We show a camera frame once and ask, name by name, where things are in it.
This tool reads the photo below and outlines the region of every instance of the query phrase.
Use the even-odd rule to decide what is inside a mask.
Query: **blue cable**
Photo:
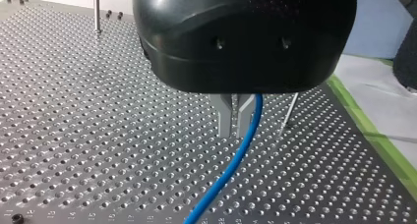
[[[242,162],[243,157],[246,154],[246,151],[251,144],[252,139],[254,138],[255,132],[257,131],[258,125],[261,121],[262,108],[263,108],[263,98],[261,94],[256,94],[256,108],[255,114],[252,119],[251,126],[249,127],[246,136],[243,138],[242,144],[236,152],[236,155],[230,162],[229,166],[224,171],[224,174],[212,185],[208,190],[206,195],[197,203],[196,208],[190,213],[187,219],[184,221],[184,224],[195,224],[199,218],[203,215],[205,210],[209,207],[211,202],[215,197],[220,193],[221,189],[226,185],[226,183],[233,176],[240,163]]]

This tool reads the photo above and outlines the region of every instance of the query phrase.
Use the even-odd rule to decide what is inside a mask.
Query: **black robot housing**
[[[356,0],[134,0],[154,73],[180,90],[284,93],[325,81]]]

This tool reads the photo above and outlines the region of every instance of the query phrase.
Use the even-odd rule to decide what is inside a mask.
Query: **mounting hole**
[[[282,44],[282,48],[286,50],[291,46],[291,39],[288,37],[282,37],[281,44]]]
[[[224,41],[223,38],[219,37],[219,36],[215,36],[212,38],[211,40],[211,44],[218,50],[222,50],[224,49],[224,46],[226,44],[226,42]]]
[[[22,214],[15,214],[12,216],[12,223],[13,224],[23,224],[24,223],[24,216]]]

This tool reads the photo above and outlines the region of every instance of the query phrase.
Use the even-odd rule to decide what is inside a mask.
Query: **metal post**
[[[94,22],[95,32],[101,33],[100,29],[100,0],[94,0]]]
[[[288,112],[285,115],[285,119],[284,119],[284,121],[281,124],[281,128],[279,130],[279,135],[278,135],[279,137],[281,137],[281,135],[282,135],[282,133],[284,131],[284,128],[287,125],[289,118],[291,117],[292,111],[294,110],[294,106],[297,103],[297,99],[298,99],[298,93],[295,93],[294,96],[292,97],[291,104],[289,105]]]

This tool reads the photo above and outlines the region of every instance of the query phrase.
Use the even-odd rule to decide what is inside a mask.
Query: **white floor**
[[[378,131],[417,169],[417,95],[378,60],[343,55],[335,74]]]

